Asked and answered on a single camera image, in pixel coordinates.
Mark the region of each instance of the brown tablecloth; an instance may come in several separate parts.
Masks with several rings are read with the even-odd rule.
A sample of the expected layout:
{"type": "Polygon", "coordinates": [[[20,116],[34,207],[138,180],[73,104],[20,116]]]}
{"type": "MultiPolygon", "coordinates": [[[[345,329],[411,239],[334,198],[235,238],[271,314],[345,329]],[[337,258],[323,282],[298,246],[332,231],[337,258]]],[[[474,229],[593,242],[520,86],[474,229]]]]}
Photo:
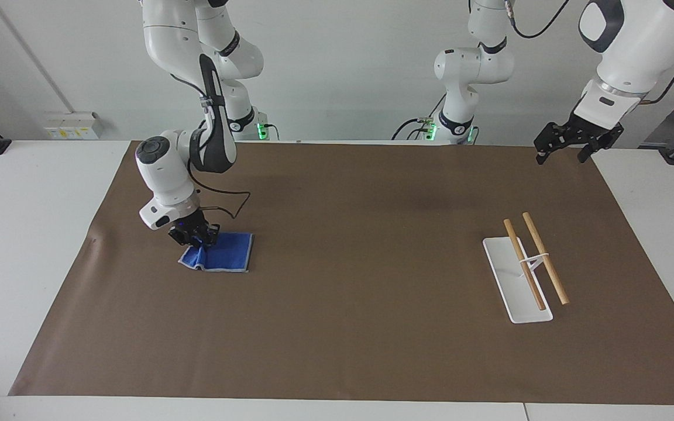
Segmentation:
{"type": "Polygon", "coordinates": [[[674,303],[575,151],[241,144],[199,178],[253,192],[208,214],[251,272],[206,274],[142,225],[135,147],[11,395],[674,405],[674,303]],[[553,322],[513,325],[482,240],[513,218],[535,251],[525,210],[572,304],[543,282],[553,322]]]}

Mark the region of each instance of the blue towel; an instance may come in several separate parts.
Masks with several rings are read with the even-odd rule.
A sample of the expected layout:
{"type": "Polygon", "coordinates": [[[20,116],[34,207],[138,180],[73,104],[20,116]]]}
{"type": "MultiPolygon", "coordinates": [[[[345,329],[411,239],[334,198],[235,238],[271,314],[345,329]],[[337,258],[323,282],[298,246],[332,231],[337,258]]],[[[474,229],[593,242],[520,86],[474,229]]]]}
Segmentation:
{"type": "Polygon", "coordinates": [[[248,272],[253,242],[253,234],[221,232],[217,244],[209,247],[190,246],[178,263],[205,272],[248,272]]]}

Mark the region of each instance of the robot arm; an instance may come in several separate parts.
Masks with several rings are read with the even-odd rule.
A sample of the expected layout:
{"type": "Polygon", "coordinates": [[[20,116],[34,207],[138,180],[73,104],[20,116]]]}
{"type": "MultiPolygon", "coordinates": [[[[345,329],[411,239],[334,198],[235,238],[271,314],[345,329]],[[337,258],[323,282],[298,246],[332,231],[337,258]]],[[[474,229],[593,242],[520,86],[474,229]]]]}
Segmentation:
{"type": "Polygon", "coordinates": [[[586,144],[581,162],[612,147],[623,133],[621,118],[674,65],[674,0],[591,0],[579,31],[602,62],[569,121],[549,123],[536,139],[540,164],[571,144],[586,144]]]}
{"type": "MultiPolygon", "coordinates": [[[[242,85],[235,80],[224,85],[221,78],[259,75],[262,54],[233,28],[225,10],[227,0],[141,1],[147,53],[174,78],[195,88],[205,125],[197,130],[166,130],[140,144],[137,165],[153,191],[140,216],[153,230],[170,225],[169,234],[179,244],[210,245],[219,226],[204,219],[188,171],[193,165],[199,171],[223,173],[235,163],[225,93],[242,85]]],[[[243,93],[245,101],[241,94],[232,98],[245,109],[245,88],[243,93]]]]}
{"type": "Polygon", "coordinates": [[[467,27],[479,45],[442,51],[435,63],[436,77],[446,85],[446,102],[434,115],[436,139],[450,143],[463,142],[473,123],[479,96],[470,85],[505,82],[514,72],[503,0],[475,0],[467,27]]]}

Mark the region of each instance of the wooden handle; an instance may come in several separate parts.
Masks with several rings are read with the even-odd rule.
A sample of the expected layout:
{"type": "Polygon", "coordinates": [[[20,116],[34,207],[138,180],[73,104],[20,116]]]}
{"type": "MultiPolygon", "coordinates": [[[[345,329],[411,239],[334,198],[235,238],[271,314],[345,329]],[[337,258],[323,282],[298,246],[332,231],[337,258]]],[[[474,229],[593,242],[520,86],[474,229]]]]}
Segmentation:
{"type": "MultiPolygon", "coordinates": [[[[529,212],[522,213],[522,216],[524,216],[524,222],[527,223],[527,228],[529,229],[530,234],[532,234],[532,239],[535,240],[537,251],[540,254],[547,253],[547,251],[545,251],[545,243],[542,242],[540,232],[537,231],[537,227],[535,227],[535,221],[532,220],[532,216],[529,215],[529,212]]],[[[543,257],[543,261],[545,262],[545,269],[548,270],[548,275],[553,282],[553,286],[556,287],[558,298],[561,299],[561,304],[565,306],[566,304],[570,303],[569,296],[566,294],[566,290],[561,283],[558,272],[556,272],[556,267],[553,265],[553,260],[549,255],[547,255],[543,257]]]]}
{"type": "MultiPolygon", "coordinates": [[[[514,232],[514,226],[511,224],[510,219],[504,219],[503,225],[506,226],[506,232],[508,232],[508,237],[511,238],[511,245],[514,246],[514,251],[517,253],[517,257],[520,261],[524,260],[524,251],[522,251],[519,241],[517,240],[517,233],[514,232]]],[[[545,301],[542,300],[540,296],[540,291],[537,290],[537,284],[535,284],[535,278],[532,277],[532,270],[529,268],[529,264],[526,261],[521,262],[522,272],[524,272],[524,277],[527,278],[529,282],[529,289],[532,290],[532,295],[535,296],[535,301],[537,301],[537,308],[540,311],[545,310],[545,301]]]]}

